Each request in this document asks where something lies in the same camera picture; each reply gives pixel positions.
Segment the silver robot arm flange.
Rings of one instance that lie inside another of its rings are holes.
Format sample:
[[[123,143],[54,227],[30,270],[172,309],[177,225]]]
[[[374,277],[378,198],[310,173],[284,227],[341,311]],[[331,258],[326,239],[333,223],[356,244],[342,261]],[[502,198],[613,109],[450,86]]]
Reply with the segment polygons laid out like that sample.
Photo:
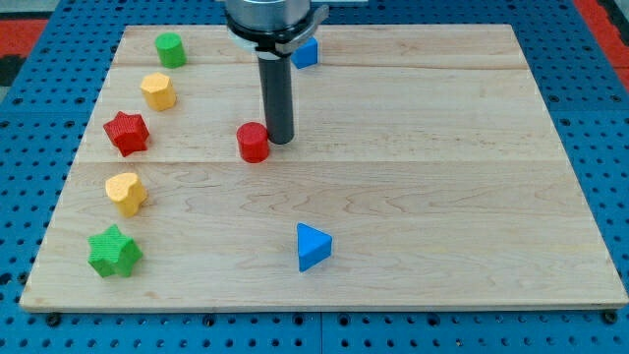
[[[311,0],[226,0],[227,28],[254,51],[290,56],[306,44],[329,16],[329,6]]]

